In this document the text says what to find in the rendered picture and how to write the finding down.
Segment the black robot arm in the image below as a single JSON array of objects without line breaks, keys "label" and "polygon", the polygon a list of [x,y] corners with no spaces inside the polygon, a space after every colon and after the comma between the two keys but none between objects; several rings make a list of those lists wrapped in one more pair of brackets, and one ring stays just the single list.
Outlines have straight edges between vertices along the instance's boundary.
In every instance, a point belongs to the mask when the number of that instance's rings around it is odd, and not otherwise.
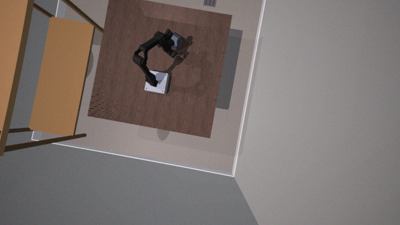
[{"label": "black robot arm", "polygon": [[[173,33],[170,29],[167,29],[167,31],[164,34],[157,31],[154,34],[153,38],[151,38],[144,44],[141,44],[139,48],[134,52],[132,60],[141,68],[143,73],[145,73],[146,82],[149,83],[151,86],[157,87],[158,81],[156,80],[155,75],[152,74],[149,71],[148,67],[146,66],[147,52],[157,44],[160,45],[161,47],[166,48],[169,43],[171,48],[174,45],[174,41],[171,39],[172,36]],[[138,55],[138,53],[141,51],[143,51],[144,58]]]}]

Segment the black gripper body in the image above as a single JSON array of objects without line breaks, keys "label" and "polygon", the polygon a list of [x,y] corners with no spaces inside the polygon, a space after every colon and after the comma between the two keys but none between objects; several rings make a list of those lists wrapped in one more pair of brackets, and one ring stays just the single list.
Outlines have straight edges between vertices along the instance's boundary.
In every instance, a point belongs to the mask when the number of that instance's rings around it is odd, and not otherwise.
[{"label": "black gripper body", "polygon": [[[161,48],[160,45],[157,44],[157,46],[158,46],[159,48]],[[165,50],[166,52],[169,52],[169,54],[170,54],[170,56],[171,56],[172,58],[175,58],[175,56],[177,55],[176,50],[172,50],[172,48],[170,48],[170,44],[169,44],[169,43],[168,43],[168,46],[167,46],[166,48],[162,47],[162,49]]]}]

